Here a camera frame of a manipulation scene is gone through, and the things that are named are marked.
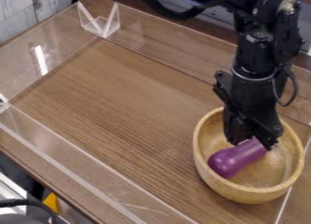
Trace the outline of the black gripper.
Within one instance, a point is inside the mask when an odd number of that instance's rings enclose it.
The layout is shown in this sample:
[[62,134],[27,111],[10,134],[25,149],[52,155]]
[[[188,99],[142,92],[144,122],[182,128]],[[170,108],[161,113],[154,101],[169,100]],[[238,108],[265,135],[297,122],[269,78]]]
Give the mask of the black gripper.
[[284,92],[290,67],[280,66],[268,77],[252,79],[218,70],[212,89],[224,104],[222,133],[226,142],[237,145],[254,137],[266,150],[277,144],[282,126],[276,104]]

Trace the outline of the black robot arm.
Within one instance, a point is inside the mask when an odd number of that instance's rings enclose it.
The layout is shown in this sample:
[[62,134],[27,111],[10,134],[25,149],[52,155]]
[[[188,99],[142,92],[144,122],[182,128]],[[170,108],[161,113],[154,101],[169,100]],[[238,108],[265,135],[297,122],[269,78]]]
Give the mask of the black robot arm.
[[233,14],[236,55],[228,71],[214,72],[212,90],[222,101],[222,132],[236,145],[256,138],[272,149],[282,135],[276,106],[288,106],[281,96],[288,82],[298,83],[290,60],[301,52],[304,40],[298,29],[300,0],[185,0],[182,12],[166,8],[157,0],[142,0],[158,14],[188,20],[213,6]]

